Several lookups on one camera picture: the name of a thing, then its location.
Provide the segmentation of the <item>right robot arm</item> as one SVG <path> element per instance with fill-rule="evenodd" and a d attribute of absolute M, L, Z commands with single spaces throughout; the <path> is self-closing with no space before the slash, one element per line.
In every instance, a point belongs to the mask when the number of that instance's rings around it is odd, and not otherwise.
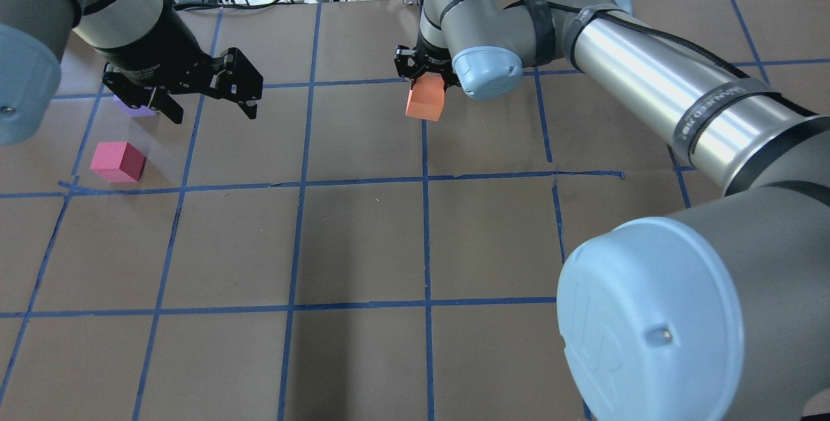
<path fill-rule="evenodd" d="M 828 387 L 828 111 L 661 38 L 828 53 L 827 0 L 554 0 L 551 174 L 427 146 L 439 420 L 791 420 Z"/>

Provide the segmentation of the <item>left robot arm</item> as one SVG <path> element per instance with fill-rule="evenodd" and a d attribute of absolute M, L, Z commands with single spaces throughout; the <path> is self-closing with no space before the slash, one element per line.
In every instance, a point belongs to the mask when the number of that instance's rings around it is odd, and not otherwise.
<path fill-rule="evenodd" d="M 122 104 L 179 125 L 175 95 L 234 102 L 257 117 L 263 77 L 236 47 L 204 52 L 171 0 L 2 0 L 1 143 L 35 134 L 62 79 L 71 33 L 106 59 L 102 84 Z"/>

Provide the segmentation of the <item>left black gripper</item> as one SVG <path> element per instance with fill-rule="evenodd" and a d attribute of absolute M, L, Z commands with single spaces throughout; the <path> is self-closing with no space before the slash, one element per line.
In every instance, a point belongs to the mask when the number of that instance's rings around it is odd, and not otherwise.
<path fill-rule="evenodd" d="M 181 125 L 184 109 L 174 95 L 207 95 L 234 102 L 249 120 L 257 119 L 264 79 L 238 48 L 213 58 L 173 9 L 163 9 L 136 42 L 103 48 L 102 82 L 129 105 L 147 105 Z"/>

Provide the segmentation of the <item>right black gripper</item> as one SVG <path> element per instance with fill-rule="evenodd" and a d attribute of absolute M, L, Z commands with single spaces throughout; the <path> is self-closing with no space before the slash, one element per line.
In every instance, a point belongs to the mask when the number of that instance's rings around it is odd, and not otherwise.
<path fill-rule="evenodd" d="M 454 72 L 449 49 L 433 45 L 423 36 L 417 37 L 413 47 L 398 45 L 394 54 L 394 65 L 398 76 L 412 83 L 427 73 L 434 73 L 444 81 L 444 89 L 460 87 L 460 79 Z"/>

